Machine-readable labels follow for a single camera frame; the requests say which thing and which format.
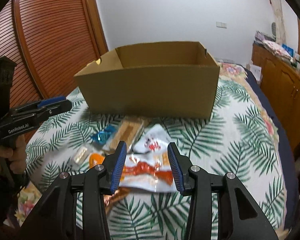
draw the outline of light switch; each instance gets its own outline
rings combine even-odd
[[[217,27],[218,27],[218,28],[224,28],[224,29],[227,28],[227,24],[226,24],[226,23],[216,22],[216,24],[217,24]]]

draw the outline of white plastic snack bag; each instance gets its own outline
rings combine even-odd
[[[156,124],[134,146],[138,154],[127,155],[120,181],[121,187],[135,187],[152,192],[174,192],[167,147],[170,136]]]

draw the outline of silver bolt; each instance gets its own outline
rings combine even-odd
[[[104,166],[102,164],[97,164],[96,166],[94,166],[94,168],[97,170],[97,171],[102,171],[104,169]]]
[[[191,166],[191,171],[197,172],[197,171],[199,171],[199,170],[200,170],[200,167],[199,167],[199,166],[197,166],[197,165]]]
[[[65,179],[66,177],[68,177],[68,173],[67,172],[62,172],[60,173],[60,178]]]
[[[227,173],[227,177],[228,177],[229,179],[234,179],[234,178],[235,178],[235,174],[232,173],[232,172],[228,172],[228,173]]]

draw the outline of bed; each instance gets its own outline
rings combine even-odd
[[[27,145],[27,172],[44,191],[63,171],[85,172],[89,160],[73,171],[71,156],[90,136],[123,116],[92,114],[75,89],[73,108],[44,122]],[[211,119],[154,118],[177,143],[180,152],[206,171],[235,173],[259,203],[278,234],[290,228],[298,198],[293,155],[285,132],[252,73],[240,65],[220,65]],[[218,236],[217,198],[212,195],[212,237]],[[178,192],[132,190],[108,214],[113,240],[183,239],[190,197]],[[82,226],[82,195],[77,201],[77,225]]]

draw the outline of orange object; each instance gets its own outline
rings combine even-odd
[[[159,166],[150,166],[146,162],[138,162],[134,167],[123,167],[122,176],[136,176],[141,174],[149,174],[158,179],[164,180],[168,185],[172,185],[172,171],[159,171]]]
[[[101,156],[98,153],[91,154],[90,158],[89,158],[89,167],[92,168],[92,167],[96,166],[97,164],[103,163],[104,159],[105,159],[105,157]]]

